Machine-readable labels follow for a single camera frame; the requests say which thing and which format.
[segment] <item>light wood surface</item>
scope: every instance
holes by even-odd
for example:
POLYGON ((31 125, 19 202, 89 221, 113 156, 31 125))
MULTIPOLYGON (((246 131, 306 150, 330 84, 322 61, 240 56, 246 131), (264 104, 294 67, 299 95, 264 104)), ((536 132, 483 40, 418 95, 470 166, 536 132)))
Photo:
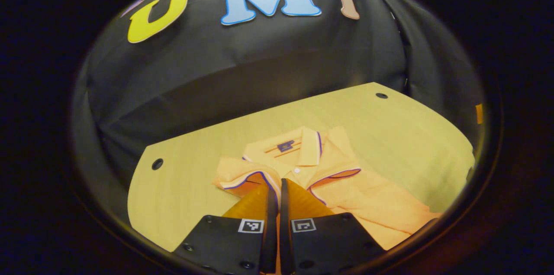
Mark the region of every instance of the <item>light wood surface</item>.
POLYGON ((433 212, 458 196, 473 166, 472 147, 449 121, 374 82, 219 123, 146 147, 129 189, 131 226, 173 251, 206 214, 220 216, 238 198, 211 184, 219 158, 301 126, 343 126, 362 168, 409 190, 433 212), (388 99, 376 96, 384 93, 388 99), (152 170, 161 158, 164 164, 152 170))

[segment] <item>black fabric backdrop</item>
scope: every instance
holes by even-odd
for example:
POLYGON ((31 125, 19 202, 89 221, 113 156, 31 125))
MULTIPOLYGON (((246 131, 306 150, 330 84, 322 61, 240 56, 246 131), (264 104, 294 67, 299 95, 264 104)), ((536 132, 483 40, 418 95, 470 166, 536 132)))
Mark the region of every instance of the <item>black fabric backdrop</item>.
MULTIPOLYGON (((73 99, 73 139, 83 178, 101 204, 128 222, 126 196, 152 143, 317 94, 378 82, 427 105, 479 145, 475 67, 449 30, 415 0, 312 0, 319 16, 260 11, 223 26, 225 0, 189 0, 152 38, 127 41, 117 14, 83 64, 73 99)), ((160 0, 150 21, 170 0, 160 0)), ((247 2, 252 10, 257 10, 247 2)))

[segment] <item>wooden table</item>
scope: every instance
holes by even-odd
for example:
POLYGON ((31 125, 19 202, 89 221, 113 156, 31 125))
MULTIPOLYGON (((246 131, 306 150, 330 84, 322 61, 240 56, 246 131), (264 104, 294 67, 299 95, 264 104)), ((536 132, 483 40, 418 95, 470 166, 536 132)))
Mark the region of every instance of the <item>wooden table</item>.
POLYGON ((433 212, 451 205, 474 163, 471 144, 449 121, 372 82, 251 113, 146 147, 129 189, 131 226, 173 251, 202 216, 220 216, 238 201, 210 184, 220 157, 241 157, 247 143, 301 126, 320 131, 343 126, 362 168, 371 166, 433 212), (163 165, 152 170, 159 158, 163 165))

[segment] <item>orange polo shirt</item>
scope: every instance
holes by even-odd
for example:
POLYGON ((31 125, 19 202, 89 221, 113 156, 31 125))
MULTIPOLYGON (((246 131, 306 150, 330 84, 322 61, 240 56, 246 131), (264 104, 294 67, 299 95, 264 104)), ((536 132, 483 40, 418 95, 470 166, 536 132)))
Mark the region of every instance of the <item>orange polo shirt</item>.
POLYGON ((242 197, 265 183, 280 202, 281 178, 336 214, 351 212, 387 250, 441 215, 370 168, 362 170, 343 127, 326 132, 301 127, 248 144, 241 159, 221 158, 213 184, 242 197))

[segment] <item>clothing label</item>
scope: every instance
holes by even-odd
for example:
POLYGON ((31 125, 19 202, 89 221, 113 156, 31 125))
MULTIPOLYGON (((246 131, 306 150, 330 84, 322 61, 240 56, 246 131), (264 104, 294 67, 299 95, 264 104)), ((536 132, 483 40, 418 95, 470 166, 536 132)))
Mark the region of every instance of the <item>clothing label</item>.
POLYGON ((288 141, 288 142, 285 142, 283 144, 279 144, 277 145, 277 148, 281 151, 281 152, 284 152, 284 151, 287 151, 289 149, 292 149, 292 144, 294 143, 294 141, 288 141))

